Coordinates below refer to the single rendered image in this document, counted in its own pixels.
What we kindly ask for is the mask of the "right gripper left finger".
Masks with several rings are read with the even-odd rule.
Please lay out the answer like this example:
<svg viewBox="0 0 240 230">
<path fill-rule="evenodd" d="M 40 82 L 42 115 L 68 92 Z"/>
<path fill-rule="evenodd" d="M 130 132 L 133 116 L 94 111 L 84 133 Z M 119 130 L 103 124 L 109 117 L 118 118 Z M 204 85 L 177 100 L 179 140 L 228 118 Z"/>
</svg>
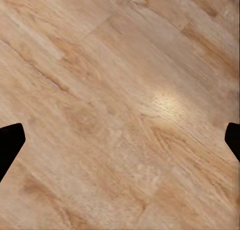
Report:
<svg viewBox="0 0 240 230">
<path fill-rule="evenodd" d="M 24 143 L 22 124 L 17 123 L 0 129 L 0 182 Z"/>
</svg>

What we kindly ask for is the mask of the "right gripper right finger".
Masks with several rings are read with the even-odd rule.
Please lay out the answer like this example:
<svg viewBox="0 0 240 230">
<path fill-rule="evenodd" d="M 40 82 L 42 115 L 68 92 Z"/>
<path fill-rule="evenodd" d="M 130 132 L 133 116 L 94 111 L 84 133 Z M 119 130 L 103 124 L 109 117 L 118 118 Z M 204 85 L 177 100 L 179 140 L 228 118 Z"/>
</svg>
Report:
<svg viewBox="0 0 240 230">
<path fill-rule="evenodd" d="M 240 162 L 240 124 L 229 123 L 224 139 Z"/>
</svg>

